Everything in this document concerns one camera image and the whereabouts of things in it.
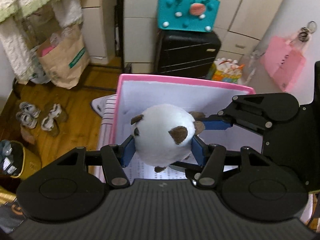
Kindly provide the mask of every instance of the pink item in paper bag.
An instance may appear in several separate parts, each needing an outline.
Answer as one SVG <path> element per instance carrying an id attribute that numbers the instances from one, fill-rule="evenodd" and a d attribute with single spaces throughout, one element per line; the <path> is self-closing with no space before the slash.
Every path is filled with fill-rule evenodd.
<path id="1" fill-rule="evenodd" d="M 307 48 L 307 42 L 296 41 L 302 44 L 301 48 L 297 48 L 293 41 L 294 38 L 286 40 L 272 37 L 266 53 L 261 58 L 261 63 L 270 77 L 283 92 L 289 92 L 293 88 L 306 63 L 303 53 Z"/>
<path id="2" fill-rule="evenodd" d="M 50 47 L 47 47 L 47 48 L 43 49 L 42 52 L 41 52 L 41 57 L 47 55 L 53 49 L 54 49 L 53 46 L 50 46 Z"/>

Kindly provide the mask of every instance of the drawer handle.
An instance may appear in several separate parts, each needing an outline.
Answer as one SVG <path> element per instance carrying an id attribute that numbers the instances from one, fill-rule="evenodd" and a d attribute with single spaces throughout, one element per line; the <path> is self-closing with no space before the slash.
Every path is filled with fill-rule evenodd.
<path id="1" fill-rule="evenodd" d="M 245 46 L 236 44 L 236 47 L 239 49 L 245 49 Z"/>

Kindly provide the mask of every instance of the black suitcase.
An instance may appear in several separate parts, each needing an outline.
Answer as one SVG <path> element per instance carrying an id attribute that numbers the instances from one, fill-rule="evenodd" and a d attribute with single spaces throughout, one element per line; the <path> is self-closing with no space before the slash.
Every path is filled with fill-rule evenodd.
<path id="1" fill-rule="evenodd" d="M 160 30 L 154 74 L 204 78 L 221 47 L 214 33 Z"/>

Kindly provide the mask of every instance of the green label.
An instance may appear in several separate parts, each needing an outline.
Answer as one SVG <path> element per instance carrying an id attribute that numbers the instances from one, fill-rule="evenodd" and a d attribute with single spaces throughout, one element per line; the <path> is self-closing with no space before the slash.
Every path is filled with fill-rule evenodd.
<path id="1" fill-rule="evenodd" d="M 78 63 L 78 61 L 81 59 L 81 57 L 83 56 L 84 53 L 85 53 L 85 47 L 83 47 L 81 49 L 81 51 L 79 51 L 77 56 L 73 59 L 73 61 L 70 62 L 69 67 L 73 68 Z"/>

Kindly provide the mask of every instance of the brown patch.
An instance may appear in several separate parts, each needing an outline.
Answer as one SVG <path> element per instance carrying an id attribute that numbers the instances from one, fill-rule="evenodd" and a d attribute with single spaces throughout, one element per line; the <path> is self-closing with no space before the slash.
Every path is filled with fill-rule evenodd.
<path id="1" fill-rule="evenodd" d="M 205 118 L 205 114 L 201 112 L 191 111 L 189 114 L 191 114 L 194 119 Z"/>
<path id="2" fill-rule="evenodd" d="M 169 131 L 174 142 L 179 145 L 188 136 L 188 130 L 184 126 L 177 126 Z"/>
<path id="3" fill-rule="evenodd" d="M 159 173 L 159 172 L 161 172 L 161 171 L 164 171 L 166 168 L 167 168 L 167 167 L 159 167 L 159 166 L 156 166 L 156 167 L 155 167 L 155 172 L 156 172 L 156 173 Z"/>
<path id="4" fill-rule="evenodd" d="M 195 129 L 196 129 L 195 135 L 198 135 L 198 134 L 202 133 L 203 130 L 205 129 L 204 123 L 201 122 L 201 121 L 195 121 L 195 122 L 193 122 L 193 124 L 194 124 Z"/>
<path id="5" fill-rule="evenodd" d="M 141 121 L 142 118 L 143 118 L 143 114 L 139 114 L 139 115 L 135 116 L 134 118 L 131 119 L 131 125 L 133 125 L 136 122 Z"/>
<path id="6" fill-rule="evenodd" d="M 135 136 L 139 136 L 140 135 L 138 128 L 134 129 L 133 134 Z"/>

